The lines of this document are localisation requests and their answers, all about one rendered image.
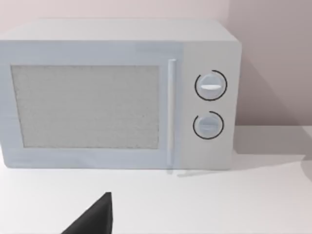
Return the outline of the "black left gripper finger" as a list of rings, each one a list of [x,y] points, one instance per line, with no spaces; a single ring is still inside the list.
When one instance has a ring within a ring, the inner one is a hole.
[[[61,234],[112,234],[113,199],[106,192]]]

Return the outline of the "pale microwave door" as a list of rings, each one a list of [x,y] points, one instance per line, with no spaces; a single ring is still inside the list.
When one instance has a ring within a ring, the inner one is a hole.
[[[0,146],[9,168],[168,169],[172,41],[0,41]],[[177,128],[175,100],[175,136]]]

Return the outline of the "pale microwave oven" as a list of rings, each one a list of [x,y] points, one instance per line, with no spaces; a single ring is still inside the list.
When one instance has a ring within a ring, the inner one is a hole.
[[[172,41],[183,46],[176,89],[173,169],[226,170],[231,166],[242,45],[222,24],[209,19],[39,19],[0,34],[1,40]],[[214,99],[198,92],[205,75],[219,75],[223,91]],[[218,133],[205,138],[200,117],[218,120]]]

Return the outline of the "small pale microwave knob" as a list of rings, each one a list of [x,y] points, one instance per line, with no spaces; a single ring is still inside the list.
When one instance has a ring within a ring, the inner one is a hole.
[[[200,117],[198,120],[198,129],[203,137],[214,137],[219,129],[218,120],[214,117]]]

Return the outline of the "large pale microwave knob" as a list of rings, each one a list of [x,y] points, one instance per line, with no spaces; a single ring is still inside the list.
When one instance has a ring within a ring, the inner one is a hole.
[[[198,92],[205,99],[217,98],[223,91],[223,80],[219,75],[208,74],[198,81]]]

